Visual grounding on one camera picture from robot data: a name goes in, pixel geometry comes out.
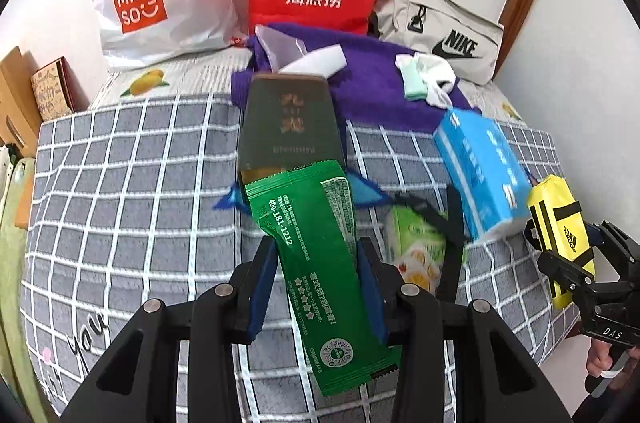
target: blue fabric piece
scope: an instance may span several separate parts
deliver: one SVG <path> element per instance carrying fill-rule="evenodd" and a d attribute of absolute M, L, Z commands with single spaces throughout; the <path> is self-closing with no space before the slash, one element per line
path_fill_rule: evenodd
<path fill-rule="evenodd" d="M 353 170 L 347 171 L 347 180 L 351 187 L 351 199 L 357 209 L 388 205 L 393 202 L 393 198 L 385 193 L 373 181 L 362 177 Z M 240 183 L 237 181 L 231 185 L 231 189 L 220 201 L 213 205 L 214 210 L 228 210 L 237 208 L 241 212 L 251 215 L 251 207 L 244 202 Z"/>
<path fill-rule="evenodd" d="M 362 177 L 353 170 L 347 171 L 347 180 L 351 188 L 351 199 L 357 209 L 393 203 L 393 198 L 376 183 Z"/>
<path fill-rule="evenodd" d="M 362 292 L 371 332 L 376 336 L 378 342 L 386 345 L 389 329 L 385 326 L 384 303 L 378 283 L 373 276 L 371 263 L 367 259 L 360 241 L 358 241 L 358 277 L 360 278 L 360 291 Z"/>
<path fill-rule="evenodd" d="M 228 193 L 213 205 L 214 210 L 228 210 L 233 208 L 237 208 L 241 212 L 251 215 L 251 207 L 244 202 L 238 181 L 231 185 Z"/>

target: mint green packet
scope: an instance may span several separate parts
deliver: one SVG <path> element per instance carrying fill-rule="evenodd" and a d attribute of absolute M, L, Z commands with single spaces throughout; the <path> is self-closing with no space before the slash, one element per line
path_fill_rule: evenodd
<path fill-rule="evenodd" d="M 323 395 L 367 383 L 399 364 L 373 336 L 349 248 L 323 181 L 344 177 L 321 161 L 246 186 L 258 226 L 274 237 L 287 292 Z"/>
<path fill-rule="evenodd" d="M 386 247 L 405 282 L 435 295 L 447 249 L 446 237 L 409 207 L 395 205 L 385 221 Z M 466 249 L 462 263 L 467 262 Z"/>

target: bed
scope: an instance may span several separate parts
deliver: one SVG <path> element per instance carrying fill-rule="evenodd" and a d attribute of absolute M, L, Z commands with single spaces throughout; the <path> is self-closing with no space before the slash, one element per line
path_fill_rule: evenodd
<path fill-rule="evenodd" d="M 142 72 L 115 75 L 90 111 L 42 127 L 20 309 L 36 375 L 59 413 L 141 303 L 150 297 L 167 304 L 193 299 L 228 279 L 260 241 L 262 232 L 250 217 L 212 208 L 235 179 L 239 110 L 226 93 L 164 95 L 197 85 L 225 89 L 248 53 L 235 48 L 206 57 L 206 64 L 186 57 L 160 65 L 167 79 L 178 72 L 207 75 L 199 83 L 178 77 L 131 98 L 120 95 Z M 536 178 L 562 174 L 548 134 L 523 122 L 500 126 Z M 449 176 L 431 135 L 351 122 L 347 129 L 351 168 L 386 191 L 404 188 L 446 208 L 442 192 Z M 385 257 L 387 209 L 358 211 L 359 235 L 371 237 Z M 552 307 L 548 281 L 522 236 L 471 246 L 468 256 L 458 302 L 489 300 L 542 363 L 575 323 L 577 309 Z M 444 350 L 446 421 L 453 421 L 450 343 Z M 187 414 L 186 364 L 182 352 L 181 422 Z M 319 393 L 281 274 L 263 332 L 251 346 L 234 349 L 234 364 L 245 421 L 389 419 L 393 374 L 333 397 Z"/>
<path fill-rule="evenodd" d="M 153 66 L 162 71 L 162 85 L 144 93 L 147 97 L 230 93 L 231 75 L 245 69 L 251 58 L 246 48 L 230 47 L 209 53 L 184 55 Z M 149 68 L 115 72 L 100 88 L 90 105 L 90 110 L 112 106 L 119 102 L 135 100 L 127 94 L 131 84 L 150 71 Z M 520 115 L 494 82 L 478 86 L 460 80 L 460 90 L 472 107 L 480 109 L 483 116 L 503 122 L 523 123 Z"/>

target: nike swoosh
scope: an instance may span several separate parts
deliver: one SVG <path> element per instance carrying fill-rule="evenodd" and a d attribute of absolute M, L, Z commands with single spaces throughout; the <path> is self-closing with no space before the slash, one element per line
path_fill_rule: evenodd
<path fill-rule="evenodd" d="M 440 42 L 434 45 L 433 49 L 431 50 L 431 54 L 437 55 L 438 57 L 442 57 L 444 59 L 480 58 L 480 57 L 474 57 L 473 55 L 461 55 L 459 53 L 449 53 L 447 51 L 444 51 L 444 49 L 442 48 L 443 42 L 444 42 L 444 39 L 442 39 Z"/>

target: blue gripper pad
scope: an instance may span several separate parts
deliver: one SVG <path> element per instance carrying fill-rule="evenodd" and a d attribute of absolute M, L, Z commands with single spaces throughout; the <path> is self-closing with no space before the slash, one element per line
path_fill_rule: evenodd
<path fill-rule="evenodd" d="M 604 237 L 596 226 L 584 223 L 584 229 L 587 232 L 589 246 L 602 246 L 604 244 Z"/>
<path fill-rule="evenodd" d="M 271 240 L 271 246 L 264 260 L 264 265 L 258 275 L 255 289 L 249 300 L 249 326 L 247 328 L 248 336 L 253 341 L 257 334 L 262 330 L 264 317 L 267 315 L 267 306 L 269 305 L 269 297 L 273 288 L 273 279 L 276 276 L 278 268 L 278 251 L 276 249 L 275 240 Z"/>
<path fill-rule="evenodd" d="M 394 202 L 393 198 L 376 183 L 362 177 L 353 170 L 347 171 L 347 179 L 349 180 L 349 186 L 351 188 L 351 199 L 357 209 L 389 205 Z M 213 206 L 214 210 L 234 208 L 251 215 L 251 209 L 249 205 L 244 202 L 238 181 L 231 185 L 228 193 L 221 197 Z"/>
<path fill-rule="evenodd" d="M 367 310 L 371 331 L 382 345 L 386 345 L 389 330 L 385 326 L 384 302 L 378 283 L 373 275 L 371 263 L 364 252 L 362 243 L 358 241 L 358 276 L 360 277 L 360 291 Z"/>

